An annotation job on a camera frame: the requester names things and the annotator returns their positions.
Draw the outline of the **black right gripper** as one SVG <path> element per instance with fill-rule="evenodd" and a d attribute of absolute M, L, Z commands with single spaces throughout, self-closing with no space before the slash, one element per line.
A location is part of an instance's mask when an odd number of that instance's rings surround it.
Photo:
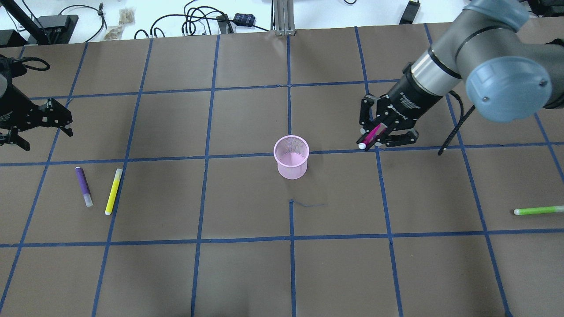
<path fill-rule="evenodd" d="M 418 132 L 413 129 L 416 121 L 441 99 L 442 96 L 435 96 L 421 88 L 412 72 L 407 70 L 399 82 L 382 96 L 376 97 L 372 94 L 363 96 L 359 112 L 360 134 L 381 129 L 381 125 L 374 123 L 372 113 L 372 108 L 378 102 L 379 124 L 384 124 L 386 127 L 393 126 L 396 131 L 409 130 L 399 135 L 378 135 L 375 139 L 375 147 L 415 144 L 418 140 Z"/>

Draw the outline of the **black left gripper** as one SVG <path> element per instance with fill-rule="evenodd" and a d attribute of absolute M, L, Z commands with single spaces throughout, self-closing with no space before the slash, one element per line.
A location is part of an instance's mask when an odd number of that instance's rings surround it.
<path fill-rule="evenodd" d="M 73 122 L 72 113 L 56 99 L 47 99 L 40 106 L 32 102 L 5 75 L 0 75 L 0 126 L 8 130 L 0 133 L 0 146 L 16 145 L 22 150 L 30 151 L 30 143 L 22 138 L 19 132 L 30 129 L 58 128 L 68 137 L 73 136 L 70 125 Z"/>

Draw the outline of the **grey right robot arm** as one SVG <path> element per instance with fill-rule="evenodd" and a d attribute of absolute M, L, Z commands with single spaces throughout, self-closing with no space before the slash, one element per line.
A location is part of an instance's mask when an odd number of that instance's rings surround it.
<path fill-rule="evenodd" d="M 471 1 L 441 38 L 405 66 L 388 93 L 361 99 L 358 147 L 368 151 L 417 142 L 417 121 L 460 82 L 472 107 L 443 150 L 474 110 L 507 123 L 563 108 L 563 40 L 523 43 L 517 32 L 528 20 L 528 10 L 515 0 Z"/>

